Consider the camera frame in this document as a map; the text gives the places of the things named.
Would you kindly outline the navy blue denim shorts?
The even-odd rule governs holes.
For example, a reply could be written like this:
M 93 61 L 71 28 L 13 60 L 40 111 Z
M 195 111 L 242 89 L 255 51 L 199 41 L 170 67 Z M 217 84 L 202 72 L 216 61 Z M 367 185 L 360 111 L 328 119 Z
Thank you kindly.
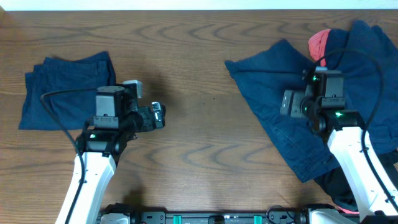
M 344 73 L 346 107 L 357 110 L 377 155 L 397 150 L 397 47 L 379 26 L 363 21 L 350 30 L 333 29 L 326 43 L 326 65 Z M 304 90 L 302 72 L 313 63 L 286 40 L 238 62 L 227 61 L 252 112 L 298 179 L 306 182 L 339 164 L 305 119 L 280 114 L 285 90 Z

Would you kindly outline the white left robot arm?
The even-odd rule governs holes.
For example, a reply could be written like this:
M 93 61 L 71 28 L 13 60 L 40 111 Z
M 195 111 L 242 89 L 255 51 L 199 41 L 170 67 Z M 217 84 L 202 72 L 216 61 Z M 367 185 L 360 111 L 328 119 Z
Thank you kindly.
M 95 223 L 127 142 L 136 133 L 165 126 L 165 106 L 158 101 L 139 106 L 142 96 L 142 84 L 137 80 L 97 88 L 96 113 L 76 139 L 72 181 L 57 223 Z

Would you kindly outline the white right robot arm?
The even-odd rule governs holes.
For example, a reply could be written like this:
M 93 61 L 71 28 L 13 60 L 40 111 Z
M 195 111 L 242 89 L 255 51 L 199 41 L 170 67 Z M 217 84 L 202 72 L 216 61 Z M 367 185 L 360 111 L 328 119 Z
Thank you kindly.
M 307 118 L 312 133 L 323 137 L 349 183 L 360 223 L 397 223 L 397 188 L 374 152 L 360 113 L 346 109 L 344 75 L 316 67 L 302 78 L 306 89 L 286 90 L 281 114 Z

